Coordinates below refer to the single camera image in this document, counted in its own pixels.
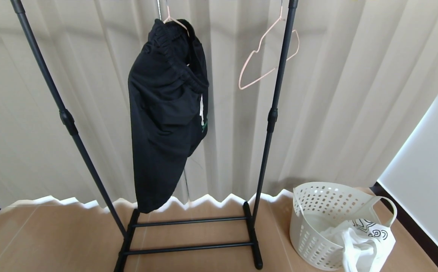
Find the empty hanger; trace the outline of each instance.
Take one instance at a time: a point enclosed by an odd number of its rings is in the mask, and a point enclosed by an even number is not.
[[[278,67],[274,67],[274,68],[271,69],[269,72],[267,72],[266,74],[263,74],[261,77],[259,77],[259,79],[256,79],[255,81],[251,82],[250,84],[248,84],[248,85],[246,85],[246,86],[243,86],[243,87],[241,86],[241,80],[242,80],[242,78],[243,78],[243,73],[244,73],[244,70],[245,70],[246,66],[248,66],[249,60],[251,59],[252,55],[254,55],[255,53],[258,53],[258,52],[259,52],[259,50],[261,49],[261,43],[262,43],[262,40],[264,39],[264,37],[266,37],[266,35],[269,33],[269,31],[270,31],[271,29],[273,29],[273,26],[275,26],[279,21],[286,21],[286,19],[283,18],[283,1],[282,1],[282,0],[281,0],[281,10],[280,10],[280,12],[279,12],[279,18],[278,18],[278,20],[276,20],[276,22],[274,22],[274,24],[272,24],[272,26],[270,26],[269,29],[263,34],[263,36],[262,36],[261,39],[259,40],[259,46],[258,46],[258,49],[257,49],[257,50],[253,50],[253,51],[250,53],[248,59],[246,60],[246,62],[245,62],[244,65],[243,65],[243,69],[241,70],[241,74],[239,74],[239,83],[238,83],[238,86],[239,86],[239,89],[240,89],[240,90],[244,90],[245,88],[248,88],[249,86],[253,85],[254,83],[256,83],[256,82],[258,82],[258,81],[260,81],[263,77],[267,76],[269,73],[273,72],[274,70],[276,70],[276,69],[278,68]],[[295,34],[296,34],[296,38],[298,39],[298,48],[296,49],[296,52],[295,52],[294,54],[292,54],[290,57],[288,57],[288,58],[286,59],[286,61],[288,61],[289,59],[291,59],[292,57],[294,57],[294,56],[298,53],[298,51],[300,50],[300,36],[298,35],[298,32],[296,31],[296,29],[293,30],[292,33],[295,33]]]
[[[165,4],[167,5],[167,15],[168,15],[168,17],[163,21],[163,23],[165,24],[165,23],[167,23],[169,21],[174,21],[177,24],[179,24],[179,26],[182,26],[187,31],[187,36],[189,36],[187,27],[184,26],[184,24],[182,24],[181,22],[179,22],[179,21],[175,20],[174,18],[170,17],[169,2],[167,0],[165,0]]]

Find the white plastic bag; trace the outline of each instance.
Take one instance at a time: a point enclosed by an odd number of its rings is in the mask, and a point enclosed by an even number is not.
[[[365,219],[347,220],[321,235],[344,247],[345,272],[379,272],[395,244],[391,222],[386,227]]]

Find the tile grout line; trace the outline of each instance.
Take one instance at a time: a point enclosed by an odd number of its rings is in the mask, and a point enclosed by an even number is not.
[[[269,203],[268,201],[266,201],[266,202],[268,203],[269,212],[271,212],[271,215],[275,219],[276,232],[278,233],[278,238],[281,241],[281,245],[283,245],[284,255],[286,255],[286,259],[288,260],[288,264],[290,265],[291,272],[293,272],[293,266],[291,265],[290,257],[288,256],[288,253],[286,252],[286,247],[284,246],[283,239],[281,238],[281,233],[279,232],[278,220],[277,220],[275,214],[273,213],[273,210],[271,209],[271,203]]]
[[[29,217],[26,219],[26,221],[24,221],[24,224],[19,228],[19,230],[16,232],[16,234],[14,234],[14,237],[9,241],[9,243],[7,244],[7,246],[3,249],[3,251],[0,254],[0,259],[3,256],[4,252],[7,250],[7,248],[9,247],[9,245],[12,243],[12,241],[14,241],[14,239],[17,237],[17,235],[20,233],[21,229],[23,229],[24,225],[26,225],[26,223],[29,221],[29,219],[34,215],[34,212],[36,210],[38,210],[39,206],[37,206],[36,208],[34,208],[33,212],[29,215]]]
[[[150,213],[148,214],[147,223],[150,221]],[[145,243],[145,236],[147,235],[148,227],[145,227],[145,231],[143,231],[142,244],[140,245],[140,250],[143,249],[143,243]],[[137,258],[137,264],[135,265],[135,272],[138,271],[138,263],[140,262],[140,255]]]

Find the pleated curtain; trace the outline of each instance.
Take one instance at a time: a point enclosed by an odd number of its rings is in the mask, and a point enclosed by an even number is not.
[[[276,72],[243,91],[238,77],[281,1],[168,3],[195,27],[210,81],[209,132],[174,195],[249,199]],[[135,202],[127,77],[154,19],[167,17],[165,1],[23,4],[110,197]],[[243,85],[278,65],[284,28],[266,37]],[[300,49],[286,65],[264,193],[305,181],[371,186],[438,94],[438,0],[300,0],[294,28]],[[290,54],[297,46],[293,36]],[[11,3],[0,0],[0,206],[48,195],[103,204]]]

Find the tiled floor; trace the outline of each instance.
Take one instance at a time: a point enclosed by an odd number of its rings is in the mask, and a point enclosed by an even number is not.
[[[383,204],[379,217],[391,216]],[[118,203],[125,223],[132,208]],[[205,202],[184,210],[174,203],[165,212],[141,215],[141,222],[242,215],[241,203],[231,200],[223,208]],[[289,240],[291,198],[260,202],[256,233],[265,272],[316,272],[295,252]],[[393,224],[397,240],[383,272],[437,272],[437,267],[399,222]],[[132,248],[246,241],[243,221],[145,227],[136,229]],[[122,238],[109,213],[79,204],[8,207],[0,212],[0,272],[110,272]],[[250,247],[135,255],[126,272],[253,272]]]

